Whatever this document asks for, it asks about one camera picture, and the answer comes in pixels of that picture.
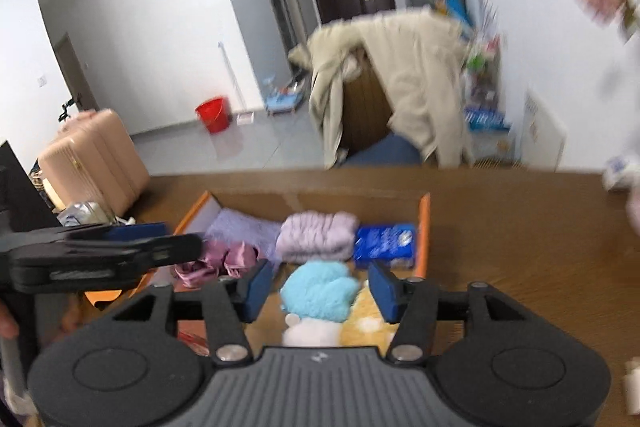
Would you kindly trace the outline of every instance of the open box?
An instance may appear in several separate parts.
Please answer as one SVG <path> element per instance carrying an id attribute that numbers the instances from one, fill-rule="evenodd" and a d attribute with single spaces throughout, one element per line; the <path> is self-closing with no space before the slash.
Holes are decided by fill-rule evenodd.
<path id="1" fill-rule="evenodd" d="M 418 228 L 416 266 L 412 271 L 396 271 L 399 277 L 417 275 L 425 277 L 428 261 L 428 232 L 430 221 L 430 198 L 421 192 L 395 192 L 387 190 L 325 190 L 322 192 L 274 193 L 252 190 L 216 190 L 215 195 L 206 192 L 193 205 L 175 230 L 181 233 L 204 233 L 222 207 L 232 208 L 250 216 L 271 221 L 284 221 L 291 214 L 304 210 L 315 210 L 327 214 L 338 211 L 354 214 L 363 225 L 389 225 L 413 223 Z M 258 319 L 246 327 L 245 333 L 254 353 L 263 346 L 280 345 L 286 329 L 285 314 L 280 309 L 278 289 L 295 265 L 283 264 L 274 278 L 271 294 Z M 354 273 L 365 280 L 365 271 Z M 148 274 L 136 291 L 150 284 L 172 280 L 176 291 L 185 291 L 182 284 L 173 279 L 170 268 L 165 267 Z M 206 337 L 202 321 L 183 321 L 180 331 Z"/>

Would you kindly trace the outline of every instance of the gray ribbed panel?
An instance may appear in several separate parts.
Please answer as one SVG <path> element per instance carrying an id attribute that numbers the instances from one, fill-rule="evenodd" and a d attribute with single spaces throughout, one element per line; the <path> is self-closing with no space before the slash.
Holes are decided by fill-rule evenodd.
<path id="1" fill-rule="evenodd" d="M 250 367 L 218 372 L 197 404 L 166 425 L 472 427 L 424 373 L 391 367 L 371 348 L 267 349 Z"/>

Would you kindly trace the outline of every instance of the circular cover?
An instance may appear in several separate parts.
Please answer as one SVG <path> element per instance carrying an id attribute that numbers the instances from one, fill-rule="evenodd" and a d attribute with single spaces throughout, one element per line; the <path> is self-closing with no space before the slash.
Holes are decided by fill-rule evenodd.
<path id="1" fill-rule="evenodd" d="M 183 343 L 150 324 L 111 321 L 48 347 L 29 389 L 47 424 L 139 427 L 180 410 L 203 379 L 200 358 Z"/>
<path id="2" fill-rule="evenodd" d="M 435 374 L 458 412 L 509 427 L 583 425 L 610 386 L 596 352 L 555 327 L 528 321 L 472 333 L 438 359 Z"/>

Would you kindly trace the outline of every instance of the light blue plush toy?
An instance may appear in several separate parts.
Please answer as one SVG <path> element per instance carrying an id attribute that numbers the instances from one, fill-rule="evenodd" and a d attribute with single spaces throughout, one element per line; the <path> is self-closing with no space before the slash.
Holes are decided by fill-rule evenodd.
<path id="1" fill-rule="evenodd" d="M 330 261 L 309 261 L 295 270 L 280 290 L 284 311 L 301 319 L 344 322 L 360 285 L 349 267 Z"/>

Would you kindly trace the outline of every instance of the white plush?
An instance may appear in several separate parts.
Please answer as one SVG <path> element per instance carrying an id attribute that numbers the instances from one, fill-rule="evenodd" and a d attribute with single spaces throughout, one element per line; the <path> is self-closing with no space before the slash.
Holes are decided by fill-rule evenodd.
<path id="1" fill-rule="evenodd" d="M 282 345 L 289 347 L 338 347 L 342 324 L 321 319 L 301 319 L 288 314 L 285 322 L 289 327 L 282 334 Z"/>

